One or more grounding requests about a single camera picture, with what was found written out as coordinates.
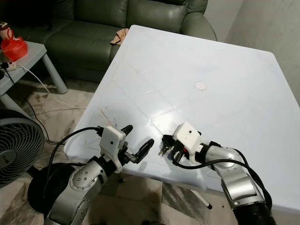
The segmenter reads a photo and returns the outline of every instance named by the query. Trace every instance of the small gray table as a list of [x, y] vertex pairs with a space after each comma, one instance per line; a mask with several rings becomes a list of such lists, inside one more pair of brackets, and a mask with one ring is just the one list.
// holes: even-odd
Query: small gray table
[[[28, 41], [26, 43], [28, 45], [28, 52], [25, 56], [16, 61], [17, 65], [21, 65], [30, 69], [34, 64], [37, 63], [37, 61], [42, 59], [44, 65], [47, 68], [48, 73], [50, 74], [57, 88], [57, 91], [60, 94], [66, 93], [68, 89], [63, 80], [61, 79], [60, 75], [58, 74], [57, 70], [55, 69], [54, 65], [50, 61], [48, 55], [46, 54], [47, 50], [45, 46], [42, 44]], [[18, 67], [16, 70], [9, 71], [9, 75], [16, 83], [24, 76], [26, 72], [27, 71], [25, 69]], [[12, 86], [13, 83], [8, 76], [5, 76], [3, 79], [0, 80], [0, 101], [6, 106], [6, 108], [16, 110], [24, 115], [27, 115], [24, 112], [24, 110], [21, 109], [20, 106], [18, 106], [18, 104], [14, 102], [14, 100], [6, 93], [8, 89]]]

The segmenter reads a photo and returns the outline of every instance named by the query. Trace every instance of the table leg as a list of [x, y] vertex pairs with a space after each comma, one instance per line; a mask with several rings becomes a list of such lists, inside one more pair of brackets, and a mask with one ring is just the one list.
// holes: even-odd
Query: table leg
[[15, 110], [19, 113], [22, 113], [23, 115], [30, 118], [30, 116], [20, 107], [14, 100], [11, 99], [8, 94], [4, 94], [0, 96], [0, 101], [5, 105], [7, 109]]
[[43, 55], [42, 59], [43, 59], [45, 67], [48, 70], [48, 73], [50, 74], [50, 77], [52, 78], [52, 80], [57, 88], [57, 91], [60, 94], [66, 93], [68, 91], [68, 89], [67, 89], [65, 83], [63, 82], [62, 78], [58, 74], [56, 68], [52, 64], [51, 60], [49, 59], [48, 55], [47, 54]]

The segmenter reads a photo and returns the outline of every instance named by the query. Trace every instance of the table top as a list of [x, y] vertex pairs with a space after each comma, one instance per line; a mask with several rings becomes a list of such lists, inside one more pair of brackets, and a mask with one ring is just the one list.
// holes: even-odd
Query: table top
[[[45, 46], [43, 44], [39, 43], [33, 43], [26, 41], [28, 46], [28, 52], [25, 56], [21, 57], [16, 61], [17, 65], [24, 66], [28, 69], [30, 69], [34, 64], [36, 64], [37, 61], [40, 60], [40, 58], [45, 55], [47, 52]], [[21, 79], [22, 76], [26, 71], [23, 68], [17, 68], [16, 70], [12, 70], [9, 72], [9, 75], [14, 80], [14, 82], [17, 82]], [[0, 95], [5, 94], [5, 92], [13, 86], [11, 80], [8, 76], [5, 76], [3, 79], [0, 80]]]
[[[207, 88], [199, 90], [197, 82]], [[270, 52], [134, 25], [75, 129], [132, 124], [133, 152], [149, 138], [155, 144], [140, 164], [125, 165], [125, 173], [222, 191], [209, 168], [184, 170], [169, 155], [158, 156], [162, 134], [185, 121], [207, 140], [241, 150], [274, 208], [300, 211], [300, 108]], [[99, 156], [99, 137], [86, 131], [64, 151], [86, 162]]]

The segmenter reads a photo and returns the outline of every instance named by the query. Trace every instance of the black cable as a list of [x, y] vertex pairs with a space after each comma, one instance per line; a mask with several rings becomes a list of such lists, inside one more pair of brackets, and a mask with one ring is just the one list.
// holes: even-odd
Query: black cable
[[49, 181], [51, 180], [51, 178], [54, 176], [55, 173], [57, 173], [57, 171], [59, 171], [61, 168], [67, 166], [67, 165], [74, 165], [74, 166], [83, 166], [85, 165], [84, 163], [65, 163], [64, 165], [61, 165], [60, 167], [58, 167], [49, 177], [49, 179], [47, 179], [45, 186], [44, 186], [44, 191], [43, 191], [43, 198], [45, 198], [45, 193], [46, 193], [46, 188], [47, 185], [49, 184]]
[[53, 149], [52, 153], [51, 153], [51, 156], [50, 156], [50, 159], [49, 159], [49, 164], [48, 164], [48, 172], [47, 172], [47, 178], [46, 180], [49, 179], [49, 176], [50, 176], [50, 169], [51, 169], [51, 164], [53, 162], [53, 159], [54, 159], [54, 155], [57, 151], [57, 149], [62, 145], [62, 143], [64, 143], [67, 139], [69, 139], [70, 137], [82, 132], [82, 131], [85, 131], [85, 130], [96, 130], [97, 133], [101, 133], [103, 131], [103, 128], [102, 127], [86, 127], [86, 128], [82, 128], [82, 129], [79, 129], [77, 131], [74, 131], [73, 133], [67, 135], [66, 137], [64, 137], [56, 146], [55, 148]]
[[201, 169], [201, 168], [204, 168], [204, 167], [207, 167], [209, 165], [216, 164], [216, 163], [235, 163], [235, 164], [238, 164], [238, 165], [241, 165], [241, 166], [245, 167], [249, 171], [249, 173], [250, 173], [251, 176], [253, 174], [253, 180], [262, 189], [262, 192], [263, 192], [263, 195], [264, 195], [264, 198], [265, 198], [265, 201], [266, 201], [266, 205], [271, 210], [271, 208], [272, 208], [272, 198], [271, 198], [271, 195], [269, 194], [269, 192], [264, 187], [263, 182], [260, 179], [260, 177], [258, 176], [258, 174], [248, 165], [247, 161], [245, 161], [245, 163], [242, 163], [240, 161], [233, 160], [233, 159], [216, 159], [216, 160], [212, 160], [212, 161], [200, 164], [200, 165], [187, 166], [187, 165], [182, 165], [182, 164], [178, 163], [175, 160], [175, 154], [176, 153], [177, 152], [175, 152], [175, 151], [172, 151], [172, 153], [171, 153], [172, 163], [174, 165], [176, 165], [176, 166], [179, 166], [180, 168], [183, 168], [183, 169], [188, 169], [188, 170]]
[[45, 126], [42, 124], [42, 122], [37, 118], [36, 112], [34, 111], [32, 105], [29, 103], [29, 101], [27, 101], [27, 99], [24, 97], [24, 95], [22, 94], [22, 92], [18, 89], [16, 83], [14, 82], [14, 80], [11, 78], [11, 76], [9, 75], [8, 71], [6, 70], [6, 68], [3, 68], [5, 70], [5, 72], [7, 73], [8, 77], [10, 78], [10, 80], [12, 81], [12, 83], [14, 84], [14, 87], [16, 88], [16, 90], [18, 91], [19, 95], [27, 102], [27, 104], [30, 106], [34, 117], [36, 118], [36, 120], [42, 125], [42, 127], [44, 128], [44, 131], [47, 135], [47, 141], [49, 142], [49, 144], [58, 144], [58, 142], [54, 142], [51, 141], [47, 132], [47, 129], [45, 128]]

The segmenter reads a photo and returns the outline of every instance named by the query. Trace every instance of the fan grille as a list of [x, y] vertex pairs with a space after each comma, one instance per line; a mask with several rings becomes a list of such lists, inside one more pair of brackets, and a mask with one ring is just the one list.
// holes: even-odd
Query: fan grille
[[40, 126], [25, 118], [0, 121], [0, 188], [22, 176], [44, 147]]

